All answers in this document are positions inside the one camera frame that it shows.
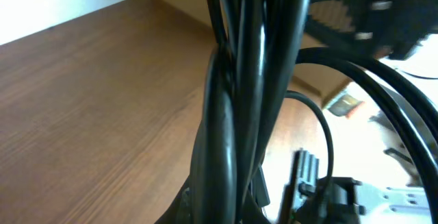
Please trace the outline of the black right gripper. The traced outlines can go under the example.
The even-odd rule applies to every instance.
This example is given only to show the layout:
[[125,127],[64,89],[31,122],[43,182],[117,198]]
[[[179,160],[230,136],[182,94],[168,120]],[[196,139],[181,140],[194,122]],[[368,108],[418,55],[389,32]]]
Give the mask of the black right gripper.
[[405,60],[437,33],[437,0],[311,0],[305,31],[334,49]]

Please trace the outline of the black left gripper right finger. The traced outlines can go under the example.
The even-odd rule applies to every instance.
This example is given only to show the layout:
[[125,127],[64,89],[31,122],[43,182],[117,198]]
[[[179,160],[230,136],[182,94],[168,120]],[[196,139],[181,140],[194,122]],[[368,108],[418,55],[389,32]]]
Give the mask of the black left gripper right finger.
[[270,224],[263,208],[270,204],[268,189],[261,165],[250,181],[242,208],[242,224]]

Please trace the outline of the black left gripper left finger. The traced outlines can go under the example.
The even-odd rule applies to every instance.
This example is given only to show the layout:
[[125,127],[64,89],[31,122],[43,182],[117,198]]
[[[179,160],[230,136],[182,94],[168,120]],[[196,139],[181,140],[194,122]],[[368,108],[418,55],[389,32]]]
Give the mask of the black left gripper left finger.
[[192,180],[186,179],[168,209],[155,224],[193,224],[194,190]]

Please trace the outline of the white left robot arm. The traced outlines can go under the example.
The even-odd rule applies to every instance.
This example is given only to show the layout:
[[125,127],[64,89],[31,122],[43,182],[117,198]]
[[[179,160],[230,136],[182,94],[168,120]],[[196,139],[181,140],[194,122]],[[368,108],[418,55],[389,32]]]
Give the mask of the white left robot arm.
[[351,177],[318,176],[319,160],[294,154],[278,223],[436,223],[423,188],[379,188]]

